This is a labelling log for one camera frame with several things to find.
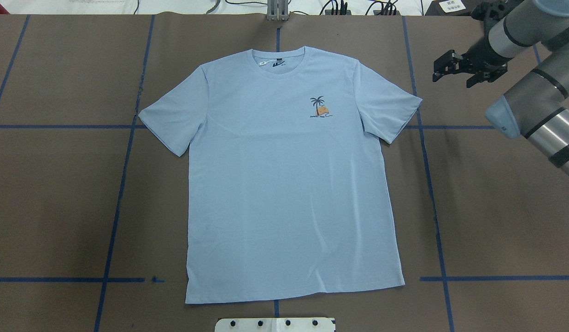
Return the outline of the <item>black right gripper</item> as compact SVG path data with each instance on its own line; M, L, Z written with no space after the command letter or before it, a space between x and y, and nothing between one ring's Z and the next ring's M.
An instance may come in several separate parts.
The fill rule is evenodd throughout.
M508 58L499 55L489 41L478 41L461 56L455 50L448 50L434 61L433 82L449 74L469 73L467 88L482 83L495 82L508 71Z

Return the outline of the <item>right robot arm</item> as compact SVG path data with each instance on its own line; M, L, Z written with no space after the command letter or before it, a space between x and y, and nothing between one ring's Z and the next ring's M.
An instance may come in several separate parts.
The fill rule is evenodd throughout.
M468 73L467 87L495 82L508 62L542 44L550 55L486 111L508 138L522 136L569 176L569 0L496 0L470 14L483 36L467 52L449 50L434 61L432 80Z

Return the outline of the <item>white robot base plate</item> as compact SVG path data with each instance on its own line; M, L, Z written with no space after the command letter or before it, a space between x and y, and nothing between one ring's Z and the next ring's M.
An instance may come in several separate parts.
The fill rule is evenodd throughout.
M327 317L284 317L220 319L215 332L336 332L335 319Z

